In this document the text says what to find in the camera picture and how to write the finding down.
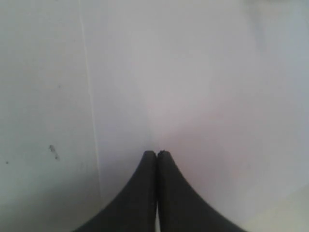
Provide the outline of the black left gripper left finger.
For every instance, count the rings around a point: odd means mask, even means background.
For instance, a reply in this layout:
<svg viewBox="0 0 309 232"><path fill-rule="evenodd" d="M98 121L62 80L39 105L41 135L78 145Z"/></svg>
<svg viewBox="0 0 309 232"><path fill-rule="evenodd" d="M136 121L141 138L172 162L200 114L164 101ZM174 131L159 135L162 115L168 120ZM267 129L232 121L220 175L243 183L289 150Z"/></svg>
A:
<svg viewBox="0 0 309 232"><path fill-rule="evenodd" d="M145 151L121 192L77 232L154 232L156 217L156 162Z"/></svg>

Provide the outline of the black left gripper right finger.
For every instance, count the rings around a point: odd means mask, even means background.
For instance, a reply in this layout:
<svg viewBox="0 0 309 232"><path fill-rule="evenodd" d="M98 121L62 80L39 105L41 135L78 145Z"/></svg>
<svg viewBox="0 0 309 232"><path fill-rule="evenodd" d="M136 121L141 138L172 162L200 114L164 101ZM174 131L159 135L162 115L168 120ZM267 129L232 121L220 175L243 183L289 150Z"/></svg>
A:
<svg viewBox="0 0 309 232"><path fill-rule="evenodd" d="M191 187L168 151L157 155L157 202L162 232L242 232Z"/></svg>

